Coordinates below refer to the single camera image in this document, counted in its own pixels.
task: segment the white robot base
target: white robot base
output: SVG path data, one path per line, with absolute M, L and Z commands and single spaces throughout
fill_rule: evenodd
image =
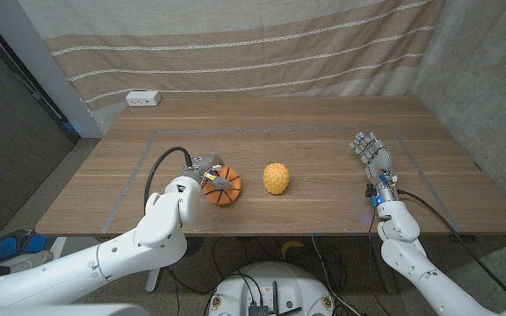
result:
M 305 270 L 283 262 L 257 262 L 239 269 L 218 285 L 210 298 L 208 315 L 330 316 L 334 307 L 327 288 Z

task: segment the wall outlet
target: wall outlet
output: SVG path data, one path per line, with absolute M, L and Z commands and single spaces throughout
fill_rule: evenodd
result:
M 162 96 L 159 91 L 131 91 L 126 96 L 130 106 L 156 106 Z

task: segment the orange basketball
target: orange basketball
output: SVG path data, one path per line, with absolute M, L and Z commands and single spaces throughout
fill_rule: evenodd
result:
M 237 172 L 228 166 L 221 166 L 220 171 L 214 171 L 215 176 L 225 177 L 232 183 L 234 188 L 230 189 L 218 189 L 214 187 L 210 182 L 206 181 L 202 187 L 202 191 L 206 198 L 216 205 L 226 205 L 237 199 L 239 192 L 242 190 L 242 179 L 239 178 Z

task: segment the beige curtain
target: beige curtain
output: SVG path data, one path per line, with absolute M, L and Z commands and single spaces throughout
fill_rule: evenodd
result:
M 19 0 L 106 129 L 163 97 L 404 95 L 444 0 Z

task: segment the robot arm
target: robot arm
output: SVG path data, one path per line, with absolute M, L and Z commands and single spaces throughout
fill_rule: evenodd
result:
M 217 155 L 208 157 L 205 163 L 221 162 Z M 187 247 L 181 224 L 196 220 L 202 195 L 205 167 L 195 162 L 164 194 L 149 197 L 145 216 L 131 231 L 40 267 L 0 276 L 0 306 L 67 304 L 120 277 L 177 262 Z
M 384 261 L 406 277 L 425 297 L 438 315 L 496 315 L 481 306 L 432 264 L 418 240 L 419 225 L 406 205 L 397 200 L 390 154 L 384 144 L 371 137 L 357 134 L 350 144 L 365 165 L 371 186 L 372 205 L 378 216 L 386 219 L 378 224 L 378 235 L 384 241 L 381 254 Z

